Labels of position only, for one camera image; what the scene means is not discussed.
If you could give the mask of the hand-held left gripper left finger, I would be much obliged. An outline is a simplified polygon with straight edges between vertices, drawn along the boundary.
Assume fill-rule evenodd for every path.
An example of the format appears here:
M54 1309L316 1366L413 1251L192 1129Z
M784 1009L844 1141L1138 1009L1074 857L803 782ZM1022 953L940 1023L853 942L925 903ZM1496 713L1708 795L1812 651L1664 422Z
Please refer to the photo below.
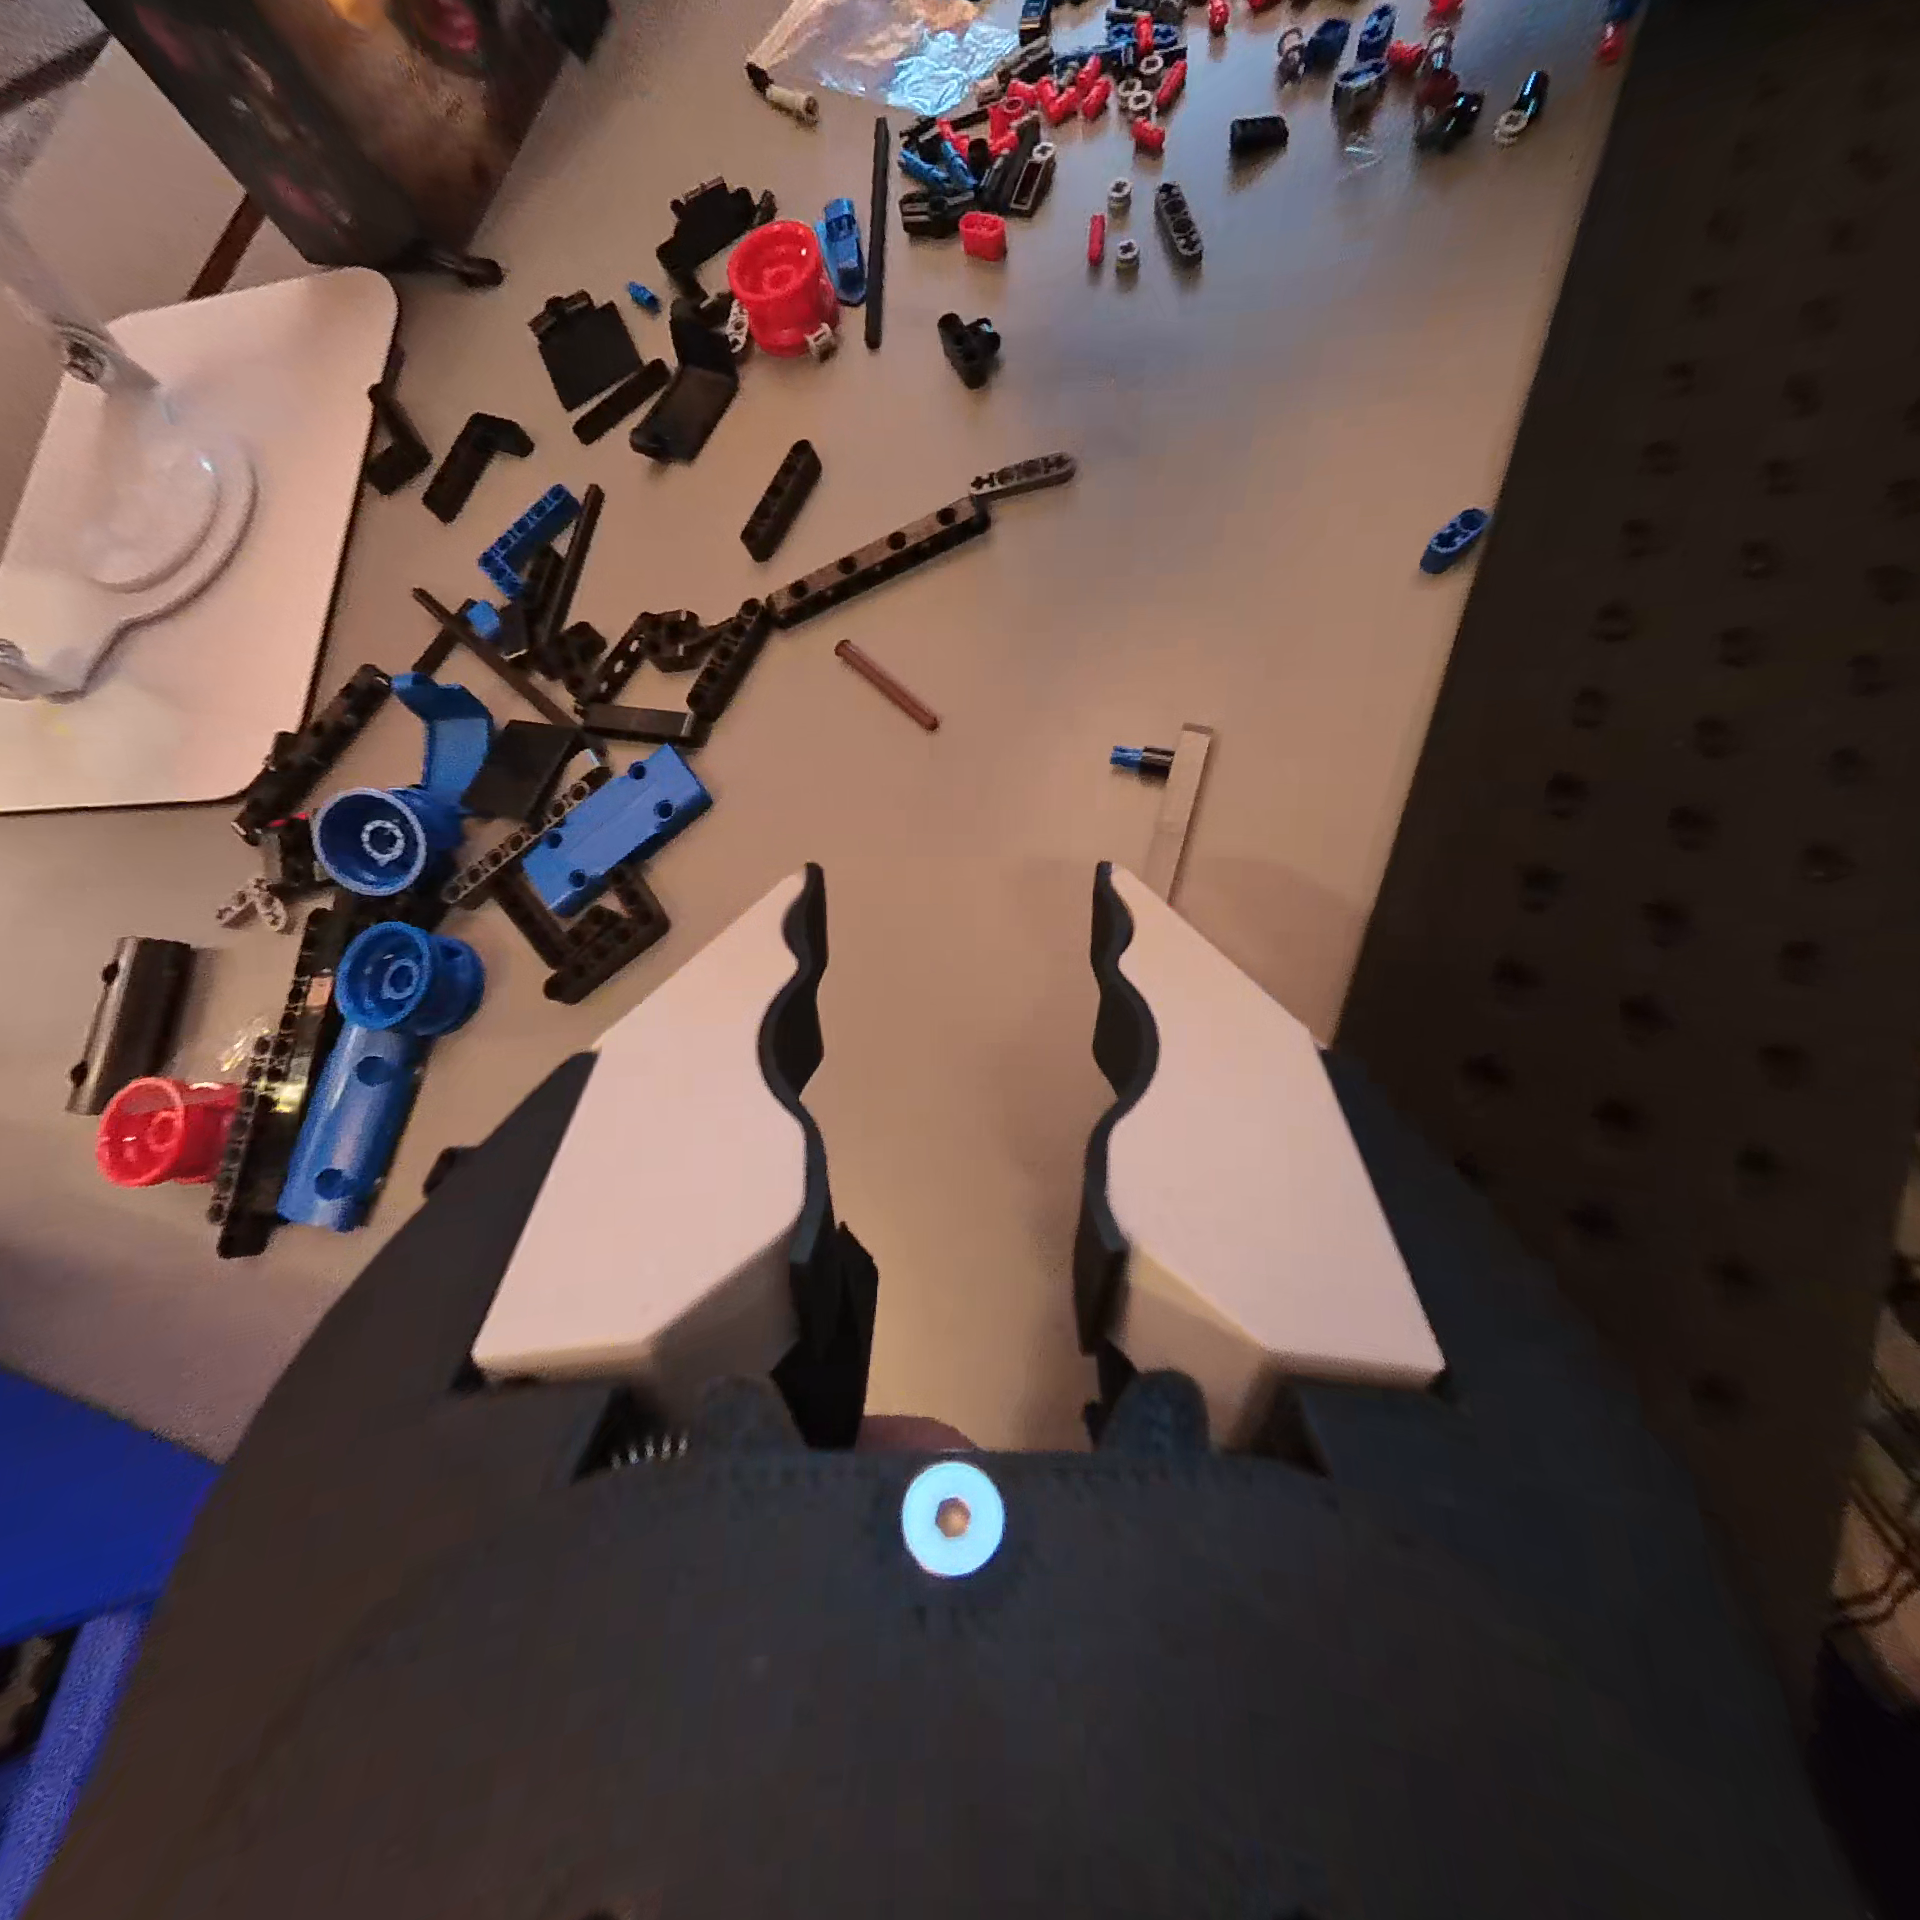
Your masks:
M806 1444L855 1444L879 1276L804 1102L827 963L806 861L600 1033L471 1345L479 1377L627 1385L671 1423L764 1379Z

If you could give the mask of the grey desk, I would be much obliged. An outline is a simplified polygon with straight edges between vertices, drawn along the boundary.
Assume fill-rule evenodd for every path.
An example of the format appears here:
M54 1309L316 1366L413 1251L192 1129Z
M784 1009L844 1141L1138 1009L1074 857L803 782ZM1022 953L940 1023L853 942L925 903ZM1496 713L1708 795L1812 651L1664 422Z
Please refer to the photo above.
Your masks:
M1122 133L1074 129L1039 217L987 268L898 247L883 347L752 359L703 454L656 471L622 438L575 449L526 321L541 298L622 293L668 202L727 175L782 207L862 197L875 110L827 100L796 129L742 67L779 4L622 4L568 69L501 190L494 294L402 289L402 399L444 445L468 412L535 434L468 514L412 497L358 510L323 687L410 665L427 614L541 486L608 491L581 588L615 635L644 607L727 613L756 591L736 531L789 442L823 482L779 562L816 566L957 497L995 465L1062 449L1071 485L827 619L768 643L703 750L714 810L654 866L671 929L575 1009L496 913L463 923L496 990L442 1046L370 1222L211 1251L203 1196L115 1190L64 1078L117 940L212 950L182 1023L212 1071L282 1003L292 938L222 933L248 873L228 806L5 821L5 1364L227 1455L434 1157L486 1134L578 1045L661 985L775 879L823 865L832 959L824 1066L806 1103L832 1197L879 1265L877 1411L925 1413L995 1450L1080 1437L1088 1366L1067 1262L1101 1082L1091 1062L1088 905L1101 857L1138 866L1156 795L1114 743L1214 730L1180 908L1328 1039L1395 842L1468 570L1420 555L1456 510L1494 506L1546 324L1620 91L1594 69L1594 7L1468 4L1460 52L1490 107L1552 70L1543 124L1420 165L1403 133L1347 162L1328 107L1282 102L1290 145L1251 175L1228 124L1276 102L1272 22L1198 45L1164 174L1194 195L1200 275L1143 231L1136 276L1088 275L1085 222L1132 170ZM949 370L947 310L989 318L982 391ZM835 658L853 639L941 716L925 734Z

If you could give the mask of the blue long toy panel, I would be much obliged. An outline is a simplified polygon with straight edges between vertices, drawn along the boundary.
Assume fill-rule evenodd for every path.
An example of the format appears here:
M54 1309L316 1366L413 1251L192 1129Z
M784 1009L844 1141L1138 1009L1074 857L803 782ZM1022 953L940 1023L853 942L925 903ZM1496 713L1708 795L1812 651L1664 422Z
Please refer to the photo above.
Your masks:
M365 1222L413 1109L427 1049L410 1031L341 1026L278 1188L283 1222L325 1231Z

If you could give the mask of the blue toy wheel hub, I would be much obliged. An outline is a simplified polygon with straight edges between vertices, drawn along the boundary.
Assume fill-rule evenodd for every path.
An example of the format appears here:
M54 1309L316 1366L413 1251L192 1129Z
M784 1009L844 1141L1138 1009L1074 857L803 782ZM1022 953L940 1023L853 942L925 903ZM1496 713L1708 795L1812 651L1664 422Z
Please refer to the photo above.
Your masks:
M463 839L463 811L420 785L352 786L328 797L309 827L325 875L357 897L392 898L446 871Z
M476 948L406 922L352 938L333 972L341 1020L365 1031L439 1039L463 1026L486 993Z

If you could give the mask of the grey flat toy beam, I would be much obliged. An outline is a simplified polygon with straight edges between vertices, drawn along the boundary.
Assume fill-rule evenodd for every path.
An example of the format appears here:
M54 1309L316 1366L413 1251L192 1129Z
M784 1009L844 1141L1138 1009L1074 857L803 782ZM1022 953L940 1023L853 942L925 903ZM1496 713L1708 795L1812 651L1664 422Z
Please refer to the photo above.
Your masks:
M1176 891L1214 738L1206 724L1183 724L1176 745L1166 757L1164 793L1143 859L1143 884L1168 905Z

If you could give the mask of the blue curved toy panel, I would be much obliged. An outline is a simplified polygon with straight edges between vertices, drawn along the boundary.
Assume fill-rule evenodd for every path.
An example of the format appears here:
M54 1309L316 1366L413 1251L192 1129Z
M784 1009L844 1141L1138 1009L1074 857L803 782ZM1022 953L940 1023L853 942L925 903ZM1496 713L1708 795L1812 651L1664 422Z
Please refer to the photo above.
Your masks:
M419 793L463 811L466 788L479 777L494 748L492 711L466 685L419 673L398 675L390 693L423 730Z

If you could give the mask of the red toy wheel hub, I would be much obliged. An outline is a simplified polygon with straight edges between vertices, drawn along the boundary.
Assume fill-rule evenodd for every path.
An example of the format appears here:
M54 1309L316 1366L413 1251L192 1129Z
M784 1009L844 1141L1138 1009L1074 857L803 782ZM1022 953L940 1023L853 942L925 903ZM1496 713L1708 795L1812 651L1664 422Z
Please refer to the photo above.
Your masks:
M96 1165L117 1188L211 1183L240 1097L240 1086L231 1084L140 1077L103 1109Z
M823 357L840 322L840 300L811 223L775 219L748 231L727 255L732 298L755 347L773 357Z

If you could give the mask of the brown toy axle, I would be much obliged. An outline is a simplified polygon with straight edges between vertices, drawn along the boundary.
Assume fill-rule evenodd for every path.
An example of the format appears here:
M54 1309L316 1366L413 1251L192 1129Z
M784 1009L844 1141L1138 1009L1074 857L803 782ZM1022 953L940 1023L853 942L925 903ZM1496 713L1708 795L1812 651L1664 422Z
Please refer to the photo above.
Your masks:
M925 734L936 734L941 726L941 716L933 711L912 687L901 683L896 675L891 675L879 661L875 661L869 651L858 646L853 639L838 639L835 646L835 658L855 673L864 683L869 683L890 707L901 711L916 730Z

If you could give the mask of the black curved toy panel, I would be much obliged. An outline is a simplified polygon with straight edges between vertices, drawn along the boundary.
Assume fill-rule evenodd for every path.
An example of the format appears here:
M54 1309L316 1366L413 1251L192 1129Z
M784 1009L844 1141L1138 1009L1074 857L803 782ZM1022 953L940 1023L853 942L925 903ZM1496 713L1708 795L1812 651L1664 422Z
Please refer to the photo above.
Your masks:
M101 972L82 1057L69 1069L64 1110L98 1117L133 1082L171 1057L196 964L192 945L126 938Z

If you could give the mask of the heap of black blue beams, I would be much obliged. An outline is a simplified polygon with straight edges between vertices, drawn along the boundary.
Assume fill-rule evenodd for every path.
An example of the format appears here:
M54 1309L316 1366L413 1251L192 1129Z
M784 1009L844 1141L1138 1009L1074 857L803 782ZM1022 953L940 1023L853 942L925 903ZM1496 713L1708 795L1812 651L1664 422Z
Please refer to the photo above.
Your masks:
M261 1254L287 1227L277 1214L306 1100L335 1043L333 972L352 938L381 922L439 933L450 910L494 903L543 966L543 996L586 1002L656 947L668 917L644 861L616 868L608 889L572 918L550 915L520 873L538 830L659 745L684 757L702 748L732 705L738 670L764 638L764 603L724 621L687 611L643 613L605 646L594 626L562 628L603 499L550 490L524 523L530 547L496 573L503 606L447 611L427 594L439 635L419 675L466 685L494 718L494 748L463 795L463 839L446 871L392 898L338 886L312 854L311 819L352 786L413 786L423 730L392 697L392 679L362 665L300 731L278 734L245 788L235 830L261 852L262 873L223 905L223 923L287 926L287 905L326 898L300 922L294 970L277 1020L256 1035L223 1161L207 1188L214 1254Z

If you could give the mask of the blue storage bin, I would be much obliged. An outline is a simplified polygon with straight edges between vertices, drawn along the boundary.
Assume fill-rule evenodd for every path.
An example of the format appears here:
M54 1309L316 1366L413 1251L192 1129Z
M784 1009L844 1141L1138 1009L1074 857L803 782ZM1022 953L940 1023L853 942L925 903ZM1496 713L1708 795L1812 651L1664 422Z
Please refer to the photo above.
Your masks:
M3 1915L77 1815L220 1466L3 1374Z

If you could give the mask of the white book stand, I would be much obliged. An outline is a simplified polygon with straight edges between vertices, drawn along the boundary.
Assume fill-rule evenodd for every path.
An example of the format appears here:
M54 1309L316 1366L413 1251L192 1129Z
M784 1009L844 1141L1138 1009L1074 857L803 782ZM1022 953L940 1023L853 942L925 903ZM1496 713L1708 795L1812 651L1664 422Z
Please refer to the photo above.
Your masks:
M5 300L6 819L231 801L306 716L400 305L370 270L184 300L237 195L178 151L40 153L5 199L36 294L156 389L60 370Z

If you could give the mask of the black angled toy beam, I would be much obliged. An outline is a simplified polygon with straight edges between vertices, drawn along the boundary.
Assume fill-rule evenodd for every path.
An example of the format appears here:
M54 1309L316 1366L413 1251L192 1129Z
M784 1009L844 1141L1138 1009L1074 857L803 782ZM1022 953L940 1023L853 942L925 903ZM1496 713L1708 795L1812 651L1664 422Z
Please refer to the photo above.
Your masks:
M376 497L396 497L431 466L434 458L389 381L367 386L373 438L362 478Z
M458 521L496 460L524 460L538 449L507 417L471 414L423 490L423 507L442 523Z

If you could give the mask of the pile of small toy pieces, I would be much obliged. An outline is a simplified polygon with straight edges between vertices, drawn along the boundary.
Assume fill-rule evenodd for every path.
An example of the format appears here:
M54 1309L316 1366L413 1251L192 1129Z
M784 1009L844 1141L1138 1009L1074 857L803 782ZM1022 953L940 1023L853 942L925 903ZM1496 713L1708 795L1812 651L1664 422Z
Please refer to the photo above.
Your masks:
M1379 158L1381 114L1405 124L1416 158L1445 158L1477 133L1502 151L1522 145L1552 95L1552 70L1530 67L1500 111L1488 110L1490 91L1471 84L1460 55L1466 4L1324 4L1320 17L1309 17L1309 4L1107 4L1080 44L1054 38L1054 12L1022 7L1014 55L973 87L967 111L925 114L894 134L886 217L902 241L956 242L982 266L1006 261L1013 227L1050 203L1062 133L1114 126L1144 175L1122 174L1101 190L1088 212L1085 261L1088 275L1136 275L1140 227L1164 250L1151 202L1170 180L1170 119L1191 95L1195 47L1214 52L1242 22L1269 17L1277 20L1263 37L1277 100L1293 91L1324 100L1352 167Z

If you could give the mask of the black building toy box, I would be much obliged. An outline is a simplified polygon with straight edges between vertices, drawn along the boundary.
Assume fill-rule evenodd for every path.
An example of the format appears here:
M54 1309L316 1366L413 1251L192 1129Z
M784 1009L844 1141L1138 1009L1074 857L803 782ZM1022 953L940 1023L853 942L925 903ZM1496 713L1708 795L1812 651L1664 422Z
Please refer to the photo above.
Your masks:
M468 242L610 2L91 2L311 263L499 283Z

